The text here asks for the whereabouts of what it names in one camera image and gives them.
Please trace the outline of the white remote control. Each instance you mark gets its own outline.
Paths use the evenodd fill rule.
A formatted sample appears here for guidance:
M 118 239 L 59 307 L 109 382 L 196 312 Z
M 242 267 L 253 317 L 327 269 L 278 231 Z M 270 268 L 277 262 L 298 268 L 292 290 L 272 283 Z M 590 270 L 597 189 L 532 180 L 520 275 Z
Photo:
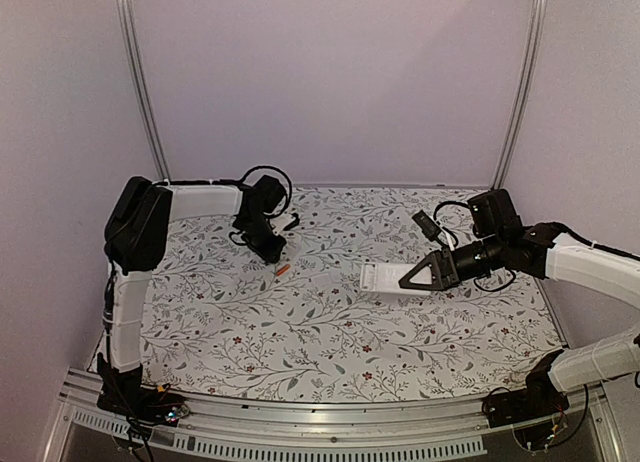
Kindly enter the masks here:
M 397 295 L 397 296 L 426 296 L 428 291 L 404 289 L 399 281 L 410 270 L 413 264 L 395 263 L 365 263 L 361 267 L 359 288 L 364 292 Z

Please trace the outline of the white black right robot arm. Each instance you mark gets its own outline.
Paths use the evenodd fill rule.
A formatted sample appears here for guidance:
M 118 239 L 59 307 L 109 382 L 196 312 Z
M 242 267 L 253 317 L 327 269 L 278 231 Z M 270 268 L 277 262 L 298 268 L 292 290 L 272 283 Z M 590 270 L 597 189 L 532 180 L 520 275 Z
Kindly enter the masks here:
M 476 241 L 429 253 L 400 278 L 401 289 L 446 291 L 504 268 L 639 305 L 638 256 L 590 241 L 559 222 L 524 225 L 505 189 L 477 195 L 467 206 Z M 556 393 L 638 369 L 639 328 L 633 326 L 591 345 L 545 356 L 526 376 L 517 409 L 524 417 L 537 418 L 554 404 Z

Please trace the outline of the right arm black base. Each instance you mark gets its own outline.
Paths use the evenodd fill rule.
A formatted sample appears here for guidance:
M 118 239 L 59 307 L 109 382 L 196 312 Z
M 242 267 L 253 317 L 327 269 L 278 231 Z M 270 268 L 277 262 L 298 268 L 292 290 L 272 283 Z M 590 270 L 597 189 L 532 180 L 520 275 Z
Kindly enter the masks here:
M 522 389 L 497 388 L 482 400 L 481 410 L 491 428 L 562 414 L 569 408 L 567 396 L 549 377 L 552 363 L 562 353 L 557 350 L 545 355 L 526 375 Z

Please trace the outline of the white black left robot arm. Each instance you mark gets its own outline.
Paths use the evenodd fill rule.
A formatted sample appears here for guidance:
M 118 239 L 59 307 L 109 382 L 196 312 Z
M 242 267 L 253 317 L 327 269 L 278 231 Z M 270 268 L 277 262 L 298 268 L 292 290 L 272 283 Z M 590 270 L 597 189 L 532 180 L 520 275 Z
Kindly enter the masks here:
M 267 264 L 279 262 L 284 231 L 298 217 L 289 213 L 293 185 L 281 169 L 259 165 L 250 184 L 238 179 L 153 182 L 132 177 L 104 229 L 108 279 L 102 323 L 105 347 L 97 355 L 102 380 L 99 408 L 151 422 L 170 422 L 185 400 L 166 387 L 142 385 L 140 336 L 143 305 L 152 272 L 164 258 L 171 223 L 192 217 L 223 215 L 233 219 L 231 239 Z

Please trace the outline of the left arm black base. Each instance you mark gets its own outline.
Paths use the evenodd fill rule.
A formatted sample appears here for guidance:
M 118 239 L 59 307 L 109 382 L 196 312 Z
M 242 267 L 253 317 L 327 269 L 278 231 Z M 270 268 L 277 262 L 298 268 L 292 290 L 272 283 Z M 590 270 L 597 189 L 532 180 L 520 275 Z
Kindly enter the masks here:
M 169 425 L 190 415 L 186 399 L 172 391 L 169 383 L 142 385 L 142 368 L 121 373 L 110 366 L 100 366 L 102 389 L 97 406 L 146 425 Z

